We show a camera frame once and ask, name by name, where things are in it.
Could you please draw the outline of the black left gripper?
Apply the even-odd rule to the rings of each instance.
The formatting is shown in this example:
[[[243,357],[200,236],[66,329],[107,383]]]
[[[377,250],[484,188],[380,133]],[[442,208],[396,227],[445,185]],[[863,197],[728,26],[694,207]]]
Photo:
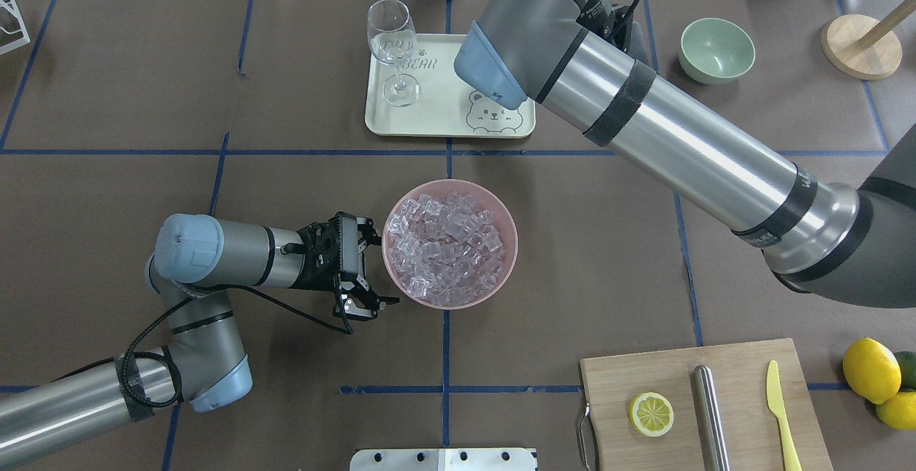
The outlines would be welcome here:
[[[339,235],[336,220],[311,223],[298,230],[300,243],[294,243],[291,253],[302,256],[302,266],[291,288],[298,291],[334,292],[336,304],[331,314],[341,320],[370,321],[379,317],[387,306],[399,304],[399,297],[378,295],[365,278],[341,281],[339,275]],[[382,246],[383,238],[376,232],[371,218],[356,218],[356,248]]]

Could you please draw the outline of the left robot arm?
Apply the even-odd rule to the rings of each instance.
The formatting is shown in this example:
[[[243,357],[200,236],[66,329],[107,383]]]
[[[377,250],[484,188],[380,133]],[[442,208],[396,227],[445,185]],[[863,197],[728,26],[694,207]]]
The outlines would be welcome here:
[[[372,219],[344,211],[326,222],[284,230],[173,214],[157,234],[146,282],[164,311],[127,349],[2,402],[2,467],[16,467],[129,423],[188,403],[209,412],[242,399],[254,382],[228,295],[268,299],[264,288],[331,294],[331,324],[284,310],[342,334],[374,320],[396,297],[366,278],[364,251],[380,246]]]

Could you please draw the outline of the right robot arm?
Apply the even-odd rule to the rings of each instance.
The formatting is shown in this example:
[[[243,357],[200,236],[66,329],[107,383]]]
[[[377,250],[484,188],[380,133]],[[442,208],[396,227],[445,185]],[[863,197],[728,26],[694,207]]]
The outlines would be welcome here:
[[[822,184],[583,24],[587,1],[490,0],[456,74],[508,109],[539,102],[654,175],[793,291],[914,306],[914,131],[859,188]]]

